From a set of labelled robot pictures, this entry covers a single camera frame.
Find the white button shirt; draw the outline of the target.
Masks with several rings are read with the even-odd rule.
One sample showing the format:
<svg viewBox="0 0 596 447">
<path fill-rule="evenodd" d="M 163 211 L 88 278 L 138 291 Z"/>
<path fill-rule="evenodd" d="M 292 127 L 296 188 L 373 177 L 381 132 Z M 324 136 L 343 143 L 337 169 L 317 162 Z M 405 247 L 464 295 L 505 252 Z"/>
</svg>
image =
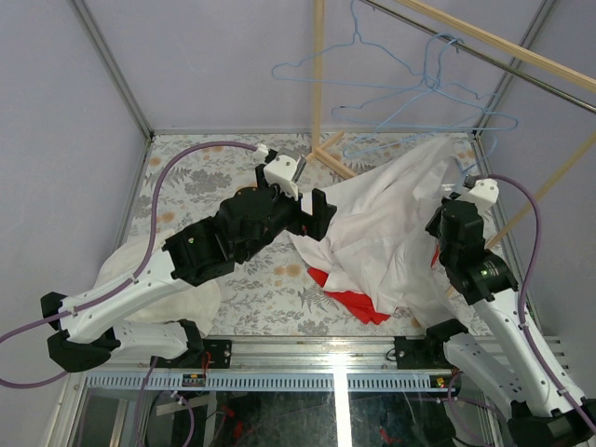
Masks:
<svg viewBox="0 0 596 447">
<path fill-rule="evenodd" d="M 363 324 L 348 311 L 344 335 L 415 334 L 459 317 L 476 334 L 488 333 L 463 298 L 446 295 L 442 269 L 429 266 L 436 241 L 425 230 L 440 205 L 442 185 L 456 181 L 464 144 L 451 136 L 423 142 L 392 162 L 325 188 L 336 206 L 327 235 L 291 237 L 308 267 L 328 273 L 324 291 L 368 295 L 380 325 Z"/>
</svg>

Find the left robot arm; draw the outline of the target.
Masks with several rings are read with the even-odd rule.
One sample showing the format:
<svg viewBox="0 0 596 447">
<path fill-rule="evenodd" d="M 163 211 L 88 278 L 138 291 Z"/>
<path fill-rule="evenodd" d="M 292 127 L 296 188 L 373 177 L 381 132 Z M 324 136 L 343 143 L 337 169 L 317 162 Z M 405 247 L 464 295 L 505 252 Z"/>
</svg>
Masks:
<svg viewBox="0 0 596 447">
<path fill-rule="evenodd" d="M 49 357 L 68 373 L 94 369 L 112 359 L 138 358 L 158 368 L 197 368 L 207 351 L 196 324 L 179 318 L 136 323 L 129 316 L 160 299 L 223 277 L 244 264 L 283 231 L 322 240 L 336 206 L 323 191 L 311 193 L 311 211 L 279 186 L 247 187 L 224 200 L 211 217 L 167 238 L 142 265 L 76 296 L 42 297 L 54 334 Z"/>
</svg>

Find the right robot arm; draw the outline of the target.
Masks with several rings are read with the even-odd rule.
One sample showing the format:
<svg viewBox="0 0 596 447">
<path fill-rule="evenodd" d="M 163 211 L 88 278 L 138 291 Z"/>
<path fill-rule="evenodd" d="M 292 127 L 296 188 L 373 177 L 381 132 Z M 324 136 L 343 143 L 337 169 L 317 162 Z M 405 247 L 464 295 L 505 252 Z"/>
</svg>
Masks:
<svg viewBox="0 0 596 447">
<path fill-rule="evenodd" d="M 487 353 L 456 318 L 427 329 L 427 361 L 468 376 L 504 417 L 518 446 L 576 446 L 592 438 L 595 401 L 573 382 L 519 307 L 516 278 L 484 247 L 476 205 L 445 198 L 426 230 L 439 242 L 439 261 L 450 283 L 486 323 L 508 365 Z"/>
</svg>

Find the metal hanging rod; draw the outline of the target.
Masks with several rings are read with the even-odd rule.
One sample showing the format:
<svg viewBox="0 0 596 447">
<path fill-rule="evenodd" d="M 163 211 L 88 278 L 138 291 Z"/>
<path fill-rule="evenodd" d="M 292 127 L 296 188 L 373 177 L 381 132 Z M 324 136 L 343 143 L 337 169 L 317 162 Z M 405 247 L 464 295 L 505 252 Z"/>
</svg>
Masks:
<svg viewBox="0 0 596 447">
<path fill-rule="evenodd" d="M 375 2 L 375 1 L 363 1 L 363 4 L 371 7 L 373 10 L 375 11 L 380 11 L 384 14 L 386 14 L 388 17 L 394 19 L 394 20 L 398 20 L 402 23 L 405 23 L 411 27 L 414 27 L 414 29 L 421 31 L 425 34 L 428 35 L 432 35 L 432 36 L 437 36 L 439 33 L 430 28 L 429 26 L 426 26 L 425 24 L 410 19 L 408 17 L 406 17 L 403 14 L 398 13 L 397 11 L 394 11 L 392 9 L 389 9 L 388 7 L 382 6 L 381 4 Z M 471 55 L 472 57 L 486 62 L 490 65 L 492 65 L 495 68 L 498 68 L 504 72 L 506 72 L 509 75 L 512 75 L 534 87 L 537 87 L 539 89 L 541 89 L 544 92 L 547 92 L 548 94 L 557 97 L 558 99 L 564 100 L 565 102 L 571 103 L 573 106 L 580 108 L 586 112 L 589 112 L 591 114 L 595 114 L 595 106 L 591 103 L 585 102 L 581 99 L 579 99 L 578 97 L 571 95 L 570 93 L 561 90 L 559 88 L 555 88 L 554 86 L 552 86 L 551 84 L 548 84 L 534 76 L 531 76 L 523 71 L 521 71 L 519 68 L 514 68 L 512 63 L 504 63 L 498 59 L 495 59 L 481 51 L 478 51 L 477 49 L 470 47 L 464 43 L 455 43 L 455 47 L 457 49 L 463 50 L 464 52 L 466 52 L 467 54 Z"/>
</svg>

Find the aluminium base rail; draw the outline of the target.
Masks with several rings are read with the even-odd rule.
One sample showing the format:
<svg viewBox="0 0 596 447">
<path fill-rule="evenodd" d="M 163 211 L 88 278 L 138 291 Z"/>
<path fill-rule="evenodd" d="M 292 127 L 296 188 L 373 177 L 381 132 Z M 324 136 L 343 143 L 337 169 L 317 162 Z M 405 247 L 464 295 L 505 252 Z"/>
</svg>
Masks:
<svg viewBox="0 0 596 447">
<path fill-rule="evenodd" d="M 453 367 L 415 353 L 419 337 L 229 336 L 213 340 L 208 368 L 119 360 L 80 373 L 78 388 L 172 391 L 331 391 L 342 375 L 351 391 L 440 392 Z"/>
</svg>

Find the wooden rack frame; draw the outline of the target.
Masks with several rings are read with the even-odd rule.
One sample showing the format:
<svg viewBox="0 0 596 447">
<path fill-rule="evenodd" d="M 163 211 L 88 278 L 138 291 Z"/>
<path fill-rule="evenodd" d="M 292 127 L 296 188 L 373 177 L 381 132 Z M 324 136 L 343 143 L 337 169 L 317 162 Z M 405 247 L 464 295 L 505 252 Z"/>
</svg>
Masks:
<svg viewBox="0 0 596 447">
<path fill-rule="evenodd" d="M 414 12 L 422 14 L 432 20 L 449 26 L 455 29 L 456 31 L 466 34 L 489 47 L 496 48 L 508 54 L 516 61 L 530 64 L 538 69 L 555 75 L 561 80 L 568 81 L 587 91 L 595 91 L 594 78 L 589 77 L 585 74 L 581 74 L 576 70 L 573 70 L 556 61 L 539 55 L 526 47 L 514 44 L 505 38 L 485 31 L 480 27 L 470 24 L 464 20 L 458 19 L 444 11 L 441 11 L 421 1 L 401 1 L 400 4 Z M 322 117 L 322 51 L 324 44 L 324 28 L 325 3 L 323 1 L 315 1 L 313 3 L 313 51 L 315 52 L 315 56 L 313 61 L 314 86 L 311 90 L 311 151 L 307 155 L 306 160 L 308 162 L 318 161 L 325 165 L 327 168 L 334 171 L 335 173 L 339 174 L 342 178 L 350 179 L 355 176 L 355 172 L 327 153 L 327 149 L 333 146 L 335 143 L 339 142 L 343 138 L 344 133 L 342 131 L 339 131 L 336 134 L 332 135 L 330 138 L 328 138 L 325 142 L 322 142 L 320 140 Z M 542 81 L 513 68 L 513 66 L 511 65 L 502 64 L 500 61 L 483 53 L 480 53 L 476 50 L 472 52 L 472 55 L 566 102 L 570 102 L 571 104 L 579 108 L 582 108 L 592 114 L 595 112 L 595 107 L 593 105 L 587 102 L 583 102 L 580 99 L 573 97 L 562 90 L 556 89 L 551 85 L 547 85 Z M 551 174 L 550 177 L 548 177 L 548 179 L 544 182 L 544 184 L 539 188 L 539 190 L 535 194 L 535 198 L 539 200 L 543 196 L 545 196 L 550 191 L 550 189 L 572 167 L 574 167 L 575 164 L 577 164 L 578 161 L 594 145 L 595 135 L 590 134 L 588 138 L 555 170 L 555 172 Z"/>
</svg>

